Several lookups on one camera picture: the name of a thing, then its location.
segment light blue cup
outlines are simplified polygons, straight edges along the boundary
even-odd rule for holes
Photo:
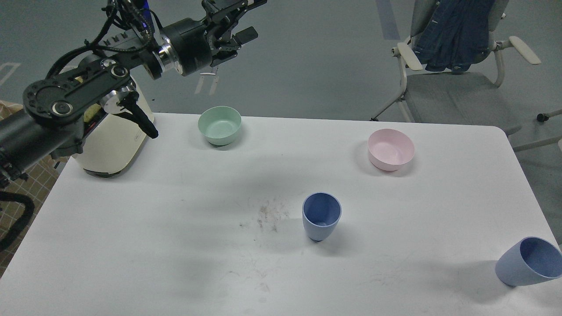
[[[496,275],[509,286],[557,279],[562,276],[562,254],[544,239],[526,237],[497,261]]]
[[[302,205],[302,224],[306,235],[314,241],[322,241],[334,231],[342,207],[331,194],[319,192],[306,198]]]

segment green bowl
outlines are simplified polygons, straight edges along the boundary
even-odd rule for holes
[[[203,112],[197,125],[208,142],[223,146],[234,142],[238,137],[242,117],[231,107],[216,106]]]

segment pink bowl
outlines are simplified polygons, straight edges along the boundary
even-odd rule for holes
[[[395,129],[380,129],[369,137],[369,161],[382,170],[395,171],[414,157],[414,143]]]

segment chair leg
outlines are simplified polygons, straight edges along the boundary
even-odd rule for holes
[[[546,122],[549,120],[549,118],[560,114],[562,114],[562,109],[550,113],[540,113],[539,115],[537,115],[537,121]]]
[[[400,109],[400,112],[402,112],[402,116],[404,117],[404,120],[407,123],[413,123],[414,119],[412,118],[410,114],[410,110],[407,108],[405,103],[406,103],[405,100],[398,101],[398,108]]]
[[[505,78],[505,64],[504,64],[504,56],[501,51],[494,51],[494,57],[496,58],[496,67],[497,67],[497,79],[494,84],[496,87],[500,87],[501,84],[504,82]]]
[[[546,145],[550,145],[550,144],[556,144],[561,139],[562,139],[562,136],[551,137],[551,138],[548,138],[548,139],[543,139],[543,140],[540,140],[540,141],[535,141],[535,142],[527,143],[527,144],[524,144],[524,145],[515,146],[515,147],[513,147],[513,151],[518,152],[518,151],[533,149],[533,148],[542,147],[542,146],[546,146]]]
[[[398,102],[401,98],[402,98],[402,94],[399,95],[398,97],[394,98],[393,100],[388,101],[387,103],[385,103],[385,105],[377,112],[377,114],[371,118],[371,121],[378,121],[378,120],[379,120],[379,119],[378,119],[379,115],[381,115],[383,112],[385,112],[386,109],[388,109],[391,105],[393,105],[394,103]]]

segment robotic arm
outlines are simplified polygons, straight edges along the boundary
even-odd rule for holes
[[[131,120],[149,137],[158,131],[137,106],[139,94],[130,69],[143,65],[153,79],[175,69],[187,76],[206,66],[216,66],[237,55],[241,46],[255,38],[253,27],[233,35],[238,20],[267,0],[203,0],[206,16],[200,21],[183,19],[162,27],[155,15],[162,41],[155,29],[146,2],[108,0],[108,19],[92,43],[62,56],[46,78],[32,83],[23,94],[24,111],[0,121],[0,186],[25,179],[25,170],[47,154],[53,158],[82,153],[92,126],[83,122],[84,113],[94,104],[107,113]],[[102,38],[115,24],[124,33]],[[92,51],[78,68],[60,73],[78,55]]]

